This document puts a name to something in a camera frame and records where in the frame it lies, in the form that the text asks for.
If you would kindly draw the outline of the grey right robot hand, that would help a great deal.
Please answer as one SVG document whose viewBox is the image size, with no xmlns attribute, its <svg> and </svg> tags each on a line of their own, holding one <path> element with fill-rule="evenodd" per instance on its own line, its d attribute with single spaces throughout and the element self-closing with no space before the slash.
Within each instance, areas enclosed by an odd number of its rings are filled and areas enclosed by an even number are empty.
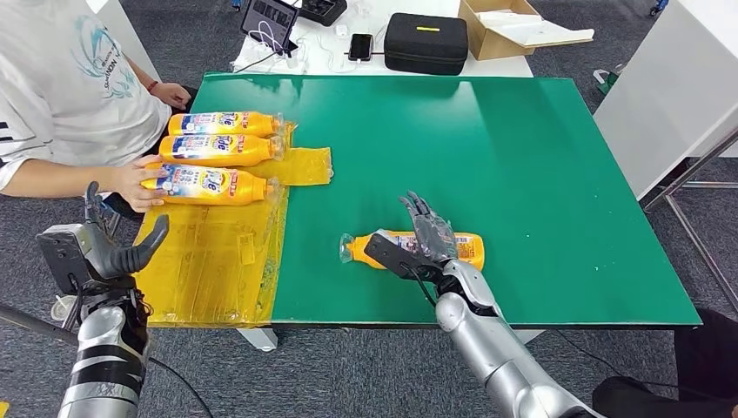
<svg viewBox="0 0 738 418">
<path fill-rule="evenodd" d="M 408 191 L 399 196 L 413 223 L 419 250 L 429 260 L 445 263 L 459 257 L 457 241 L 451 225 L 440 217 L 417 193 Z"/>
</svg>

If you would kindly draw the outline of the person's left hand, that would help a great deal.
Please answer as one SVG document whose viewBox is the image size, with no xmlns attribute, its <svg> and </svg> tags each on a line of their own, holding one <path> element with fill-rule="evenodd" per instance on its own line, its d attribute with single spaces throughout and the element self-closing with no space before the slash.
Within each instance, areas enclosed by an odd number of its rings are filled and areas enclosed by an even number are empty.
<svg viewBox="0 0 738 418">
<path fill-rule="evenodd" d="M 185 110 L 191 101 L 191 94 L 180 84 L 154 81 L 147 90 L 152 96 L 179 110 Z"/>
</svg>

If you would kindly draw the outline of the person's right hand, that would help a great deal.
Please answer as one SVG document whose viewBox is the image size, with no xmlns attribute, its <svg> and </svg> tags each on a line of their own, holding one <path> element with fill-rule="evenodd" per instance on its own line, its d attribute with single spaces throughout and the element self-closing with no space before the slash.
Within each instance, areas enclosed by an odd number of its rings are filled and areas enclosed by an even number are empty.
<svg viewBox="0 0 738 418">
<path fill-rule="evenodd" d="M 166 172 L 156 166 L 161 162 L 160 156 L 148 155 L 128 165 L 113 167 L 111 190 L 120 194 L 134 212 L 148 212 L 154 206 L 162 206 L 164 192 L 143 186 L 145 180 L 156 180 L 166 176 Z"/>
</svg>

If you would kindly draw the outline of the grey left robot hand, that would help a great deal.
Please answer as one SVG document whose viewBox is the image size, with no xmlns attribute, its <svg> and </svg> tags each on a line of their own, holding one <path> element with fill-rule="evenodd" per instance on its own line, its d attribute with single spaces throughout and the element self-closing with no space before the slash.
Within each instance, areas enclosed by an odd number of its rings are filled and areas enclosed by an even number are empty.
<svg viewBox="0 0 738 418">
<path fill-rule="evenodd" d="M 105 280 L 142 271 L 169 233 L 169 216 L 159 215 L 150 233 L 138 245 L 119 246 L 109 235 L 103 216 L 103 200 L 97 195 L 98 187 L 97 181 L 90 182 L 84 195 L 84 230 L 88 235 L 85 243 L 89 247 L 85 257 Z"/>
</svg>

